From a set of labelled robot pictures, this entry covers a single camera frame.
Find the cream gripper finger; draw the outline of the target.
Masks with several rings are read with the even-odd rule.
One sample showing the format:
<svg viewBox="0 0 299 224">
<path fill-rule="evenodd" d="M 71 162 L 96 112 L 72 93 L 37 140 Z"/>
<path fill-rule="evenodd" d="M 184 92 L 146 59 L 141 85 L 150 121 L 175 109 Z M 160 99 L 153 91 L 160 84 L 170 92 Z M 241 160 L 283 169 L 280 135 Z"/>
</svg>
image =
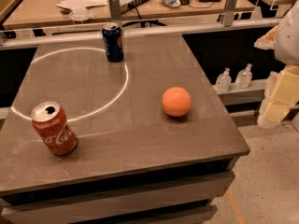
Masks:
<svg viewBox="0 0 299 224">
<path fill-rule="evenodd" d="M 254 43 L 254 47 L 263 50 L 273 49 L 275 45 L 277 29 L 278 28 L 275 26 L 271 30 L 269 30 L 265 35 L 258 38 Z"/>
<path fill-rule="evenodd" d="M 299 102 L 299 66 L 287 65 L 279 73 L 271 72 L 266 80 L 264 99 L 257 123 L 262 128 L 274 128 Z"/>
</svg>

